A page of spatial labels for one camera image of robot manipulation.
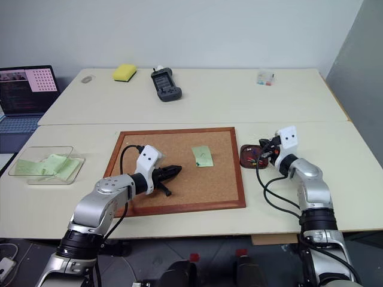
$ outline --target clear plastic box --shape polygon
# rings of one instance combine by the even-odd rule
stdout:
[[[30,146],[8,174],[28,184],[68,185],[74,182],[84,162],[74,154],[73,146]]]

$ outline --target white wall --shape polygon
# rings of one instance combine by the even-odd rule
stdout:
[[[1,0],[0,66],[316,67],[326,76],[363,0]]]

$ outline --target gray laptop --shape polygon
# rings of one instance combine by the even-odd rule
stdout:
[[[0,153],[19,152],[59,95],[49,65],[0,68]]]

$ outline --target green sticky note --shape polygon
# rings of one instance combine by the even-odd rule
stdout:
[[[67,157],[51,154],[42,161],[42,174],[55,175],[65,164]]]
[[[208,146],[197,146],[195,148],[191,148],[191,150],[196,158],[197,167],[214,166]]]
[[[79,161],[73,158],[69,158],[66,163],[61,167],[56,176],[63,181],[68,180],[71,174],[74,172],[76,167],[79,165]]]
[[[41,175],[42,163],[34,163],[29,160],[18,160],[14,173],[15,175]]]

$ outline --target remote control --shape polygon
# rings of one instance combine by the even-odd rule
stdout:
[[[170,68],[163,68],[151,73],[157,95],[162,102],[178,100],[182,95],[182,90],[173,82],[172,74],[173,72]]]

